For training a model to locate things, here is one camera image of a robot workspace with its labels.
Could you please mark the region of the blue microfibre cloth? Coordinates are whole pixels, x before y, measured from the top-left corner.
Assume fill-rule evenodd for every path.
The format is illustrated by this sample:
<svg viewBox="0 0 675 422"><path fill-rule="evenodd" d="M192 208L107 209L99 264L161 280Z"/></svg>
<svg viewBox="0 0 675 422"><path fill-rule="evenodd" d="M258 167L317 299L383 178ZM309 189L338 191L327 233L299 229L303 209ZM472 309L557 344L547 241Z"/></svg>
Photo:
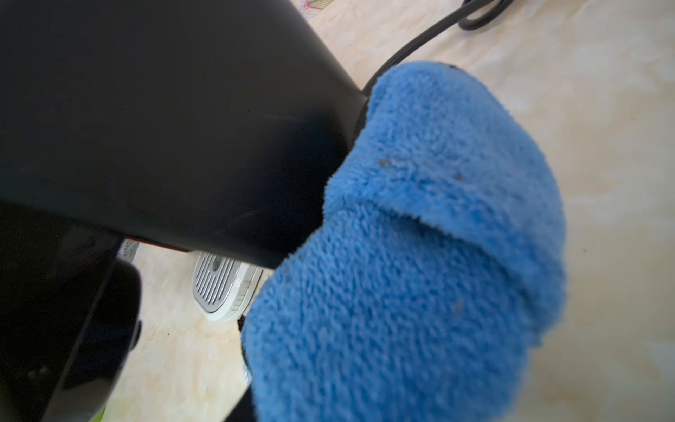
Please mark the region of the blue microfibre cloth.
<svg viewBox="0 0 675 422"><path fill-rule="evenodd" d="M260 421L492 421L562 316L565 218L528 133L443 63L378 81L323 224L265 283Z"/></svg>

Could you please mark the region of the black coffee machine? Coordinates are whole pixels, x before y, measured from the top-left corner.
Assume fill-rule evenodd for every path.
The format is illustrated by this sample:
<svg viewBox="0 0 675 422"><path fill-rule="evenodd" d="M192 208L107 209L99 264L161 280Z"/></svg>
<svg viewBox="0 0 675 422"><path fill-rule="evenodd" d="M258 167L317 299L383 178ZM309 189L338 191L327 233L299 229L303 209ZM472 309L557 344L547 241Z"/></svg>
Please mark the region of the black coffee machine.
<svg viewBox="0 0 675 422"><path fill-rule="evenodd" d="M287 1L4 1L2 420L104 406L141 329L124 240L279 265L366 100Z"/></svg>

